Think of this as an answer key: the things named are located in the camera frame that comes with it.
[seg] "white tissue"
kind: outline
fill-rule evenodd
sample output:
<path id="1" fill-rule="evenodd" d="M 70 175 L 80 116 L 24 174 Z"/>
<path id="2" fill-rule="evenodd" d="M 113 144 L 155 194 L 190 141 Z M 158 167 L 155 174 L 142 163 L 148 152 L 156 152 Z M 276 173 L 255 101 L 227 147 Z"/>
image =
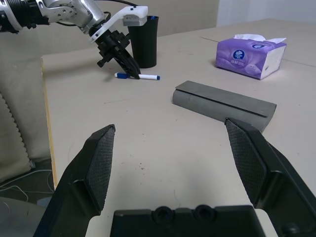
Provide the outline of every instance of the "white tissue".
<path id="1" fill-rule="evenodd" d="M 235 35 L 234 39 L 240 40 L 255 40 L 255 41 L 269 41 L 273 43 L 281 43 L 282 41 L 286 40 L 286 38 L 275 38 L 275 39 L 266 39 L 261 35 L 254 35 L 254 34 L 240 34 Z"/>

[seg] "beige wall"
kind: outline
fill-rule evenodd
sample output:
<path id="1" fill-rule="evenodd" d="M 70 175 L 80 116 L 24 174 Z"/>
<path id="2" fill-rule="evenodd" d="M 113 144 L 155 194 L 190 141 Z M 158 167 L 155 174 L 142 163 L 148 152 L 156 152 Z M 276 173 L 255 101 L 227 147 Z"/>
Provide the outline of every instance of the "beige wall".
<path id="1" fill-rule="evenodd" d="M 135 0 L 134 3 L 147 5 L 149 14 L 160 17 L 158 35 L 164 36 L 215 27 L 218 1 Z M 112 14 L 124 7 L 115 2 L 98 4 Z M 118 29 L 126 33 L 121 25 Z M 0 34 L 0 91 L 11 107 L 31 158 L 49 156 L 40 57 L 93 46 L 77 27 L 57 24 L 24 29 L 18 35 Z"/>

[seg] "purple tissue box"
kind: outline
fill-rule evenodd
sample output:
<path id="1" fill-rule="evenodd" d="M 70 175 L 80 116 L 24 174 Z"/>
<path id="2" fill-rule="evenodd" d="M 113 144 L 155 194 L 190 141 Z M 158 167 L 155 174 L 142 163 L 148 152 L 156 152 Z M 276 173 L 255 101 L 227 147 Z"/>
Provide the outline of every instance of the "purple tissue box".
<path id="1" fill-rule="evenodd" d="M 227 39 L 217 44 L 215 65 L 261 80 L 280 68 L 285 48 L 282 42 Z"/>

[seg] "black cable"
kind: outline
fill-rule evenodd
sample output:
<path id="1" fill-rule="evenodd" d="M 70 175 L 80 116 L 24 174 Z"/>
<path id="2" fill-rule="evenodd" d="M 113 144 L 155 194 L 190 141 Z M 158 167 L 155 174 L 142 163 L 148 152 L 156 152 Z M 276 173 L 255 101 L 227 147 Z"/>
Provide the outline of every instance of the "black cable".
<path id="1" fill-rule="evenodd" d="M 137 4 L 134 4 L 129 1 L 124 1 L 124 0 L 100 0 L 100 1 L 115 1 L 115 2 L 126 4 L 126 5 L 130 5 L 130 6 L 138 6 Z"/>
<path id="2" fill-rule="evenodd" d="M 111 13 L 109 11 L 104 11 L 103 13 L 107 14 L 107 17 L 105 18 L 105 22 L 108 22 L 111 18 Z"/>
<path id="3" fill-rule="evenodd" d="M 61 23 L 61 22 L 56 22 L 56 23 L 59 25 L 62 25 L 62 26 L 76 26 L 75 24 L 65 24 L 65 23 Z"/>
<path id="4" fill-rule="evenodd" d="M 105 22 L 110 20 L 111 13 L 109 11 L 104 11 L 103 13 L 107 14 L 107 17 L 105 18 Z M 65 23 L 62 23 L 62 22 L 56 22 L 56 23 L 59 24 L 59 25 L 62 25 L 62 26 L 76 26 L 75 24 L 65 24 Z"/>

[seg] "white cable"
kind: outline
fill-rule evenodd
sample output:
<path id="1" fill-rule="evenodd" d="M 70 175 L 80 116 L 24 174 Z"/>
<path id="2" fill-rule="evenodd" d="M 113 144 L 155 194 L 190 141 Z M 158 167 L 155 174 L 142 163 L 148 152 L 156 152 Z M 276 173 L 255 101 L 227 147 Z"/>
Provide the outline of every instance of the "white cable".
<path id="1" fill-rule="evenodd" d="M 13 185 L 13 186 L 11 186 L 11 187 L 8 187 L 8 188 L 5 188 L 5 189 L 2 189 L 2 190 L 0 190 L 0 192 L 2 192 L 2 191 L 5 191 L 5 190 L 8 190 L 8 189 L 11 189 L 11 188 L 13 188 L 13 187 L 17 187 L 25 196 L 26 196 L 26 201 L 25 202 L 28 202 L 28 200 L 29 200 L 29 196 L 27 196 L 26 195 L 26 193 L 25 192 L 23 192 L 23 190 L 22 189 L 20 189 L 20 187 L 18 187 L 18 186 L 16 186 L 16 185 Z"/>
<path id="2" fill-rule="evenodd" d="M 14 191 L 20 192 L 19 189 L 15 189 L 14 187 L 11 189 Z M 25 191 L 25 190 L 23 190 L 23 192 L 31 193 L 31 194 L 54 194 L 54 192 L 41 192 L 41 191 Z"/>
<path id="3" fill-rule="evenodd" d="M 9 208 L 9 215 L 11 215 L 11 209 L 9 207 L 9 205 L 6 202 L 3 202 L 8 208 Z"/>
<path id="4" fill-rule="evenodd" d="M 31 174 L 38 173 L 38 172 L 52 172 L 52 170 L 51 170 L 51 169 L 41 169 L 41 170 L 33 171 L 32 173 L 28 173 L 28 174 L 23 175 L 23 176 L 21 176 L 21 177 L 19 177 L 19 178 L 16 178 L 16 179 L 13 179 L 13 180 L 9 181 L 9 182 L 7 182 L 6 184 L 0 185 L 0 188 L 2 188 L 3 186 L 6 186 L 6 185 L 8 185 L 8 184 L 10 184 L 10 183 L 12 183 L 12 182 L 14 182 L 14 181 L 17 181 L 17 180 L 19 180 L 19 179 L 22 179 L 22 178 L 24 178 L 24 177 L 26 177 L 26 176 L 29 176 L 29 175 L 31 175 Z"/>
<path id="5" fill-rule="evenodd" d="M 48 174 L 46 182 L 47 182 L 47 186 L 49 187 L 49 189 L 54 193 L 54 190 L 52 190 L 52 188 L 50 187 L 49 182 L 48 182 L 48 179 L 49 179 L 51 173 L 52 173 L 52 171 Z"/>

